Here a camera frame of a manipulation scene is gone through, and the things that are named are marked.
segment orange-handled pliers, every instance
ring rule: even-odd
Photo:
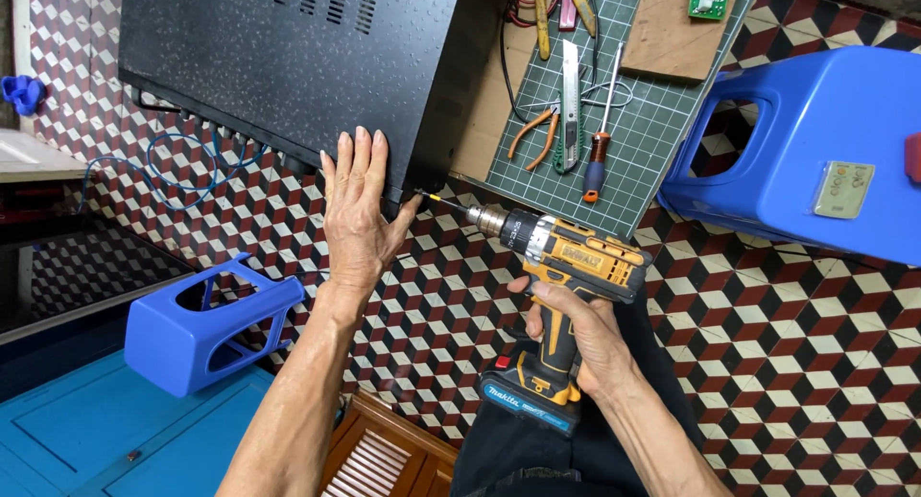
[[[543,123],[548,117],[551,119],[550,128],[547,128],[547,142],[543,145],[543,150],[541,150],[541,154],[537,156],[537,159],[524,167],[524,169],[527,171],[531,171],[537,167],[537,165],[543,161],[543,158],[546,157],[547,151],[550,150],[550,145],[554,144],[556,125],[560,122],[560,103],[554,103],[550,105],[550,107],[543,111],[541,115],[538,115],[534,118],[533,121],[525,125],[524,128],[521,128],[521,130],[515,136],[515,139],[512,141],[512,146],[508,147],[508,158],[511,159],[515,156],[515,147],[518,145],[521,138],[524,137],[524,135],[531,131],[533,128]]]

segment wooden louvered door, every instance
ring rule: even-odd
[[[329,497],[447,497],[457,450],[359,392],[333,432],[320,488]]]

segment green circuit board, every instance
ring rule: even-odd
[[[691,0],[688,15],[699,19],[723,20],[730,0]]]

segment blue cabinet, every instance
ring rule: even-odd
[[[0,495],[213,495],[271,382],[176,398],[112,354],[0,405]]]

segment dewalt logo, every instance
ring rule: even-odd
[[[591,255],[582,249],[569,245],[563,246],[563,251],[561,254],[563,257],[569,258],[573,261],[578,261],[579,263],[591,267],[595,270],[598,270],[599,266],[602,264],[602,258],[600,256]]]

